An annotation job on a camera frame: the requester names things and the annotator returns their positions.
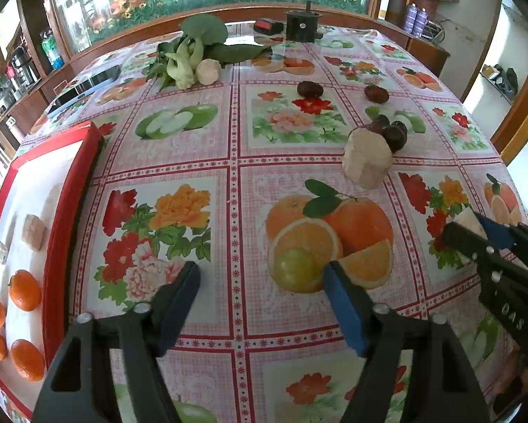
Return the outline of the green grape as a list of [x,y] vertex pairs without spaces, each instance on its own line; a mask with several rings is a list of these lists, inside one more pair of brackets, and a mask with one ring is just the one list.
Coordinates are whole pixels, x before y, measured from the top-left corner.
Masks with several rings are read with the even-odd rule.
[[291,292],[313,293],[322,289],[322,270],[314,256],[301,247],[277,255],[271,275],[279,287]]

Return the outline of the green bok choy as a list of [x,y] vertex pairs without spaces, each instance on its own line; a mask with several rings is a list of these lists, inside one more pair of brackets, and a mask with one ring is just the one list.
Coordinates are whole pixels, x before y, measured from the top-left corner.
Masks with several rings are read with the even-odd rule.
[[182,35],[158,44],[154,59],[143,68],[146,80],[160,79],[160,90],[174,86],[180,90],[195,84],[211,85],[221,68],[258,58],[271,47],[257,44],[227,44],[226,24],[209,13],[189,16],[180,24]]

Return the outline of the floral plastic tablecloth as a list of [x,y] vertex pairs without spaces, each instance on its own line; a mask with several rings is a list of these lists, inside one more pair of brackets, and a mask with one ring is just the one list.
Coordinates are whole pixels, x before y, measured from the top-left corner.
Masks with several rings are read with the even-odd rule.
[[[332,28],[315,45],[275,37],[263,57],[189,90],[146,80],[159,43],[90,64],[89,73],[122,73],[20,146],[85,121],[104,138],[79,220],[69,314],[122,314],[196,262],[202,286],[160,363],[178,406],[201,421],[334,422],[362,359],[325,294],[279,287],[272,265],[297,247],[320,263],[337,251],[376,265],[391,245],[391,271],[368,271],[372,297],[407,316],[447,316],[491,394],[511,340],[480,305],[474,267],[440,233],[467,207],[508,225],[526,212],[459,99],[372,30]],[[301,81],[319,83],[322,97],[301,97]],[[368,85],[389,100],[369,101]],[[345,176],[342,156],[349,134],[379,114],[405,125],[407,143],[368,190]]]

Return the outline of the dark red date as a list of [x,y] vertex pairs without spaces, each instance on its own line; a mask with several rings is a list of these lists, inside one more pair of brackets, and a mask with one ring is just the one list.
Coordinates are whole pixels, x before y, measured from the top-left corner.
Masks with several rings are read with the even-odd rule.
[[296,86],[297,93],[303,98],[319,98],[323,95],[323,87],[313,81],[301,81]]
[[384,104],[389,100],[389,92],[377,85],[368,85],[364,88],[366,98],[374,103]]

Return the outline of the black cylindrical grinder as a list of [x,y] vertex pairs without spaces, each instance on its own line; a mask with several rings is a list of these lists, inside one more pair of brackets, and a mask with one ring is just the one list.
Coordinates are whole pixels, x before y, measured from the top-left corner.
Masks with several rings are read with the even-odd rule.
[[305,8],[290,10],[286,13],[286,39],[301,43],[314,43],[322,38],[319,33],[320,13],[312,8],[312,1],[307,0]]

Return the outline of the red rimmed white tray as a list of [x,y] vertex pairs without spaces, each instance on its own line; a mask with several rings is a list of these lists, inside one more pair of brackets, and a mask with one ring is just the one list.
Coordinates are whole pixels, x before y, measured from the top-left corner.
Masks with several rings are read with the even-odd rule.
[[[50,365],[68,327],[68,280],[88,184],[103,136],[91,121],[44,140],[11,164],[0,187],[0,240],[9,248],[0,264],[0,301],[6,308],[1,330],[6,343],[33,343]],[[40,251],[22,241],[28,214],[45,223]],[[40,304],[23,311],[10,299],[10,278],[20,269],[33,274],[41,291]]]

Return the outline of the red black small box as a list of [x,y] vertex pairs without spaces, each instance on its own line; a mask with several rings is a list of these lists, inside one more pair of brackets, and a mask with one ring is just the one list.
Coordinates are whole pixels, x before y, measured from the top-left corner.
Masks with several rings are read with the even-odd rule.
[[279,35],[284,31],[284,24],[268,18],[259,18],[253,23],[252,28],[261,35],[273,36]]

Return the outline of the green plastic bottle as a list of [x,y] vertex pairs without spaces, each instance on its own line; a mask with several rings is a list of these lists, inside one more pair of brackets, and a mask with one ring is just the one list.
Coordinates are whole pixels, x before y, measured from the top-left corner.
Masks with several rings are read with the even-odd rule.
[[51,29],[46,29],[40,34],[41,47],[44,54],[47,56],[52,68],[58,70],[64,66],[63,58],[60,54],[59,47],[57,46],[56,39],[53,36]]

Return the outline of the purple spray can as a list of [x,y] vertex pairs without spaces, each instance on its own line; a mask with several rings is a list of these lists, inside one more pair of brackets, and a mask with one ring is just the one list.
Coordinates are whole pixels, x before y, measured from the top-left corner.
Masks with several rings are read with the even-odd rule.
[[405,9],[405,19],[403,30],[408,33],[413,32],[414,24],[418,14],[418,8],[415,3],[409,4]]
[[428,12],[425,8],[418,9],[413,25],[412,35],[420,38],[423,35],[426,23],[428,22]]

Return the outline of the black smartphone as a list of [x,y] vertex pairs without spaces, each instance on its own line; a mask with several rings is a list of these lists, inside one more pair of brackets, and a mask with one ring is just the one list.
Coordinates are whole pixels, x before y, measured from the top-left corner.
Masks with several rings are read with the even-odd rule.
[[52,118],[64,111],[79,99],[88,97],[100,88],[113,83],[120,75],[122,67],[114,65],[108,69],[92,74],[80,80],[73,87],[62,92],[44,110],[45,116]]

